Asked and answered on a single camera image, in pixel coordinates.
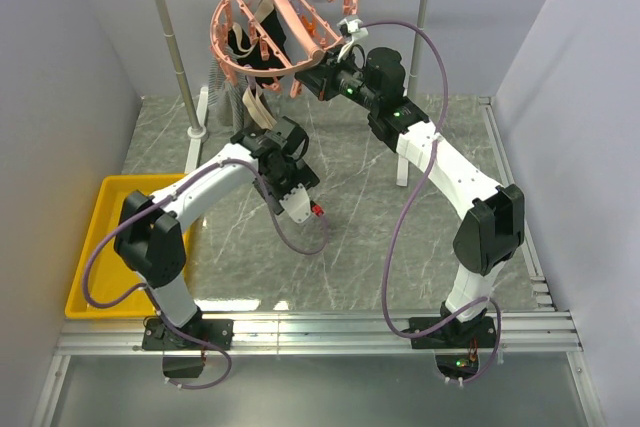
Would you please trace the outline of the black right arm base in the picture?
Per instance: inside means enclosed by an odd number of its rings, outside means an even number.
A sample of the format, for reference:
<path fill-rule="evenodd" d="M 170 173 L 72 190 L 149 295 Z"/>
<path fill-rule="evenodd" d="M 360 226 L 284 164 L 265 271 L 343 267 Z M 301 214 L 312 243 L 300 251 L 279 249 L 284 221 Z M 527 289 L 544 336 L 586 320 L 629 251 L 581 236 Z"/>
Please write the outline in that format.
<path fill-rule="evenodd" d="M 470 322 L 454 318 L 427 336 L 410 340 L 412 350 L 434 352 L 438 373 L 446 383 L 464 386 L 482 377 L 497 359 L 502 318 L 494 320 L 483 310 Z"/>

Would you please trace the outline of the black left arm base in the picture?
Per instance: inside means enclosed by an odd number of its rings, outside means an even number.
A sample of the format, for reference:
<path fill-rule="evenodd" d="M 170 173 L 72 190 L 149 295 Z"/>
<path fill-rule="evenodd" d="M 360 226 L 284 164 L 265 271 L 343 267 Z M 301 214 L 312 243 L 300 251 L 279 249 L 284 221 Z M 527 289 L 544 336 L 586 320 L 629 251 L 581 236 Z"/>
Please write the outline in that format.
<path fill-rule="evenodd" d="M 198 318 L 180 329 L 163 316 L 154 316 L 147 317 L 143 325 L 141 349 L 163 354 L 161 365 L 166 383 L 182 390 L 204 390 L 221 384 L 231 374 L 233 320 Z M 225 360 L 223 373 L 215 380 L 195 383 L 204 373 L 208 354 L 212 352 Z"/>

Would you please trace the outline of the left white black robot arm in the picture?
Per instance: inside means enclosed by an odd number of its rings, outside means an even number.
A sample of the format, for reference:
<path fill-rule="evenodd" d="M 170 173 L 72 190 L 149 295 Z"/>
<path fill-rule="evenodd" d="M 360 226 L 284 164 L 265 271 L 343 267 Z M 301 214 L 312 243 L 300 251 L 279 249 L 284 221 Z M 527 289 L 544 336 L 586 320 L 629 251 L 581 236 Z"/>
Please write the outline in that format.
<path fill-rule="evenodd" d="M 129 194 L 122 205 L 114 250 L 145 283 L 163 316 L 166 337 L 189 349 L 207 340 L 202 311 L 183 270 L 184 235 L 207 210 L 245 184 L 253 184 L 272 217 L 286 214 L 303 224 L 316 214 L 309 191 L 319 183 L 304 161 L 305 130 L 288 117 L 271 129 L 241 131 L 208 162 L 179 181 L 144 195 Z"/>

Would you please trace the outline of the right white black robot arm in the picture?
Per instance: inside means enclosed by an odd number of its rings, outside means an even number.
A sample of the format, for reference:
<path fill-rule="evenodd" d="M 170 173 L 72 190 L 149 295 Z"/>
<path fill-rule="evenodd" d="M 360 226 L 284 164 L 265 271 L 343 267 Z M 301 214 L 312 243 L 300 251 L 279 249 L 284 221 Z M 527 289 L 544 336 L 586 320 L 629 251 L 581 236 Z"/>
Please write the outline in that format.
<path fill-rule="evenodd" d="M 320 101 L 342 95 L 365 108 L 375 137 L 417 167 L 453 206 L 461 220 L 453 240 L 459 267 L 441 321 L 426 332 L 465 345 L 480 328 L 498 273 L 524 241 L 522 190 L 485 175 L 442 136 L 405 95 L 405 69 L 395 50 L 375 48 L 357 65 L 353 54 L 332 49 L 295 78 Z"/>

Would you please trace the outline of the grey striped underwear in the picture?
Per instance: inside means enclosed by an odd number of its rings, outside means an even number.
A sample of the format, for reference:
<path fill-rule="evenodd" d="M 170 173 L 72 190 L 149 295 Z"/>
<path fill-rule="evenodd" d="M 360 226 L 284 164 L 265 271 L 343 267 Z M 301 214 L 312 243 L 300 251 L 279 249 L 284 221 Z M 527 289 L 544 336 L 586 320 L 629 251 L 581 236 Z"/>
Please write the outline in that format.
<path fill-rule="evenodd" d="M 208 78 L 207 106 L 217 121 L 222 126 L 231 127 L 234 133 L 241 131 L 249 119 L 243 103 L 247 86 L 246 78 L 242 75 L 238 75 L 236 83 L 230 82 L 216 57 L 212 58 Z"/>

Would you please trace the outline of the pink round clip hanger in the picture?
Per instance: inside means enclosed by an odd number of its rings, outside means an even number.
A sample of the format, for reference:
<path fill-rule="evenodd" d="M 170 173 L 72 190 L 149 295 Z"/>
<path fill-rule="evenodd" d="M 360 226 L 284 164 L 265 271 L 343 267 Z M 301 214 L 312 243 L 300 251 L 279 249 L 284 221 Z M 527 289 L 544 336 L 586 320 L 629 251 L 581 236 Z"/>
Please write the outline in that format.
<path fill-rule="evenodd" d="M 327 0 L 306 0 L 309 4 L 315 7 L 318 14 L 330 25 L 329 21 L 326 20 L 321 14 L 319 8 L 316 6 L 317 3 L 321 3 L 324 6 L 334 6 L 338 9 L 338 13 L 343 16 L 349 16 L 343 14 L 342 6 L 343 0 L 334 0 L 329 3 Z M 286 56 L 286 59 L 289 60 L 292 64 L 298 63 L 304 58 L 306 55 L 300 48 L 300 45 L 294 38 L 293 34 L 289 31 L 286 23 L 282 19 L 281 14 L 276 10 L 271 0 L 244 0 L 248 4 L 249 10 L 256 16 L 258 25 L 261 26 L 268 34 L 269 37 L 273 39 L 276 43 L 278 49 L 281 49 L 282 54 Z M 308 19 L 311 18 L 308 11 L 303 8 L 302 5 L 298 3 L 298 0 L 290 0 L 291 4 L 294 5 L 297 13 L 302 17 L 302 21 L 307 23 Z M 232 23 L 231 29 L 228 31 L 227 36 L 227 45 L 225 46 L 225 54 L 230 57 L 234 63 L 237 62 L 240 66 L 248 67 L 251 69 L 281 69 L 284 67 L 283 62 L 280 61 L 278 57 L 273 54 L 271 48 L 268 48 L 268 56 L 269 58 L 264 60 L 261 58 L 260 46 L 258 42 L 254 45 L 251 45 L 249 39 L 249 30 L 247 18 L 243 15 L 243 13 L 238 8 L 238 4 L 235 0 L 230 0 L 229 2 L 232 10 Z M 331 27 L 334 32 L 336 32 L 341 37 L 341 43 L 343 43 L 342 35 L 338 30 Z M 252 77 L 256 80 L 258 79 L 267 79 L 270 81 L 270 84 L 267 86 L 268 89 L 273 91 L 279 91 L 281 89 L 280 79 L 292 75 L 284 75 L 277 76 L 278 80 L 278 89 L 276 90 L 274 87 L 274 77 L 272 75 L 268 75 L 266 77 L 247 75 L 246 73 L 236 72 L 236 79 L 238 75 L 244 76 L 246 79 Z"/>

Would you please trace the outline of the dark grey boxer briefs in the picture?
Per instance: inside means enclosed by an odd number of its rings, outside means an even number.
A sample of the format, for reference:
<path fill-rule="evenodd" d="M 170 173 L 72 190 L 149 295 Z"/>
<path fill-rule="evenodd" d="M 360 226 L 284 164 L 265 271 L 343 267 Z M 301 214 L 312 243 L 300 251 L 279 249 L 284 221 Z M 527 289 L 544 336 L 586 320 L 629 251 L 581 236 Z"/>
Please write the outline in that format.
<path fill-rule="evenodd" d="M 263 90 L 259 86 L 254 89 L 247 87 L 242 102 L 258 128 L 271 130 L 276 125 L 276 118 L 271 113 Z"/>

